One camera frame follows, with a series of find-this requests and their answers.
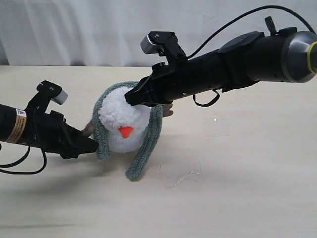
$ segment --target white curtain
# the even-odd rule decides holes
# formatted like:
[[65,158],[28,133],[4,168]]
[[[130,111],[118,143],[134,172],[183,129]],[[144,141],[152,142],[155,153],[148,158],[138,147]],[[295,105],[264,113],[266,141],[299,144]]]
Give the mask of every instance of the white curtain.
[[[0,0],[0,64],[150,66],[140,41],[150,31],[174,31],[187,55],[219,27],[255,7],[278,4],[317,28],[317,0]],[[271,15],[278,29],[297,26],[294,16],[263,10],[227,28],[206,53],[249,31],[265,31]]]

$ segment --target stuffed toy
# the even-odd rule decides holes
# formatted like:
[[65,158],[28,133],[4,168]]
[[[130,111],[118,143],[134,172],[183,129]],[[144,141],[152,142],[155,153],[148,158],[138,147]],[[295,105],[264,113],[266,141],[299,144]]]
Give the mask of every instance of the stuffed toy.
[[128,104],[124,94],[137,83],[127,81],[107,88],[95,103],[91,121],[82,130],[85,136],[93,135],[93,139],[99,143],[96,154],[100,160],[107,159],[112,152],[137,151],[125,172],[131,181],[139,180],[142,176],[159,139],[162,118],[173,114],[172,104],[152,108]]

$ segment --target black cable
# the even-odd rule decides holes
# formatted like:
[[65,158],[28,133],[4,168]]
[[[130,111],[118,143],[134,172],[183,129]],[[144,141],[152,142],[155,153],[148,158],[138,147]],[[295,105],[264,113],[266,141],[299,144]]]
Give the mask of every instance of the black cable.
[[[0,169],[1,173],[9,174],[9,175],[35,175],[35,174],[38,174],[38,173],[40,173],[41,171],[43,171],[45,169],[48,159],[46,157],[45,151],[43,149],[43,146],[42,146],[42,143],[41,143],[41,140],[40,140],[40,137],[39,137],[39,132],[38,132],[38,129],[37,129],[37,126],[36,126],[36,123],[35,123],[35,121],[36,121],[35,120],[35,114],[36,114],[36,111],[34,111],[34,113],[33,113],[33,126],[34,126],[34,129],[35,129],[36,139],[37,139],[37,141],[38,141],[38,143],[40,145],[40,149],[42,151],[42,155],[43,155],[43,158],[44,158],[44,163],[43,163],[42,167],[39,170],[33,171],[33,172],[13,172],[13,171],[7,171],[7,170]],[[28,157],[28,155],[30,153],[30,149],[31,148],[29,147],[27,152],[25,153],[25,155],[21,159],[17,160],[16,162],[13,162],[11,164],[0,165],[0,168],[11,168],[13,166],[16,166],[16,165],[22,163]]]
[[232,21],[228,22],[227,24],[225,24],[224,26],[219,28],[207,40],[205,40],[205,42],[194,53],[192,53],[190,56],[188,56],[187,59],[190,59],[193,56],[195,56],[213,37],[215,37],[217,34],[219,34],[222,30],[224,30],[228,26],[232,25],[233,23],[235,23],[236,21],[240,20],[241,18],[243,18],[243,17],[245,17],[247,15],[250,15],[250,14],[252,14],[254,12],[261,11],[261,10],[264,10],[264,9],[279,9],[279,10],[286,11],[286,12],[292,14],[293,16],[295,16],[296,18],[298,18],[309,29],[309,31],[311,31],[314,34],[316,34],[315,31],[313,30],[313,28],[309,25],[309,23],[303,17],[301,17],[299,14],[294,12],[293,10],[288,9],[286,7],[283,7],[283,6],[278,6],[278,5],[266,5],[266,6],[257,7],[257,8],[255,8],[253,10],[250,10],[250,11],[248,11],[246,13],[243,13],[242,15],[236,17]]

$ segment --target table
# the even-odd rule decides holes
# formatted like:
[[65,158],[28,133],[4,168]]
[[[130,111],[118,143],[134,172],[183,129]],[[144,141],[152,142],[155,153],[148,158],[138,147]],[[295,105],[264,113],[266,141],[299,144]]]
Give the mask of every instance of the table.
[[[48,80],[69,95],[49,110],[82,129],[106,88],[150,73],[142,67],[1,66],[0,103],[24,108],[38,83]],[[212,97],[206,92],[197,100]],[[95,154],[71,160],[47,154],[47,168],[38,175],[0,174],[0,237],[317,236],[316,80],[259,83],[222,94],[210,108],[188,97],[173,109],[139,182],[124,176],[131,155],[100,162]],[[2,143],[1,163],[26,150]],[[37,170],[42,163],[33,148],[14,170]],[[198,180],[170,187],[162,179],[171,168],[197,165]]]

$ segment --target orange beak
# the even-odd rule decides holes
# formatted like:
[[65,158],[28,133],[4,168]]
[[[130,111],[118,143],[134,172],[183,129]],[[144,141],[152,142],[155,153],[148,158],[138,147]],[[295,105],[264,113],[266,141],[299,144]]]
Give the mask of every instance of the orange beak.
[[131,134],[131,132],[133,131],[133,127],[130,127],[130,126],[121,126],[119,128],[119,131],[122,135],[123,138],[128,138]]

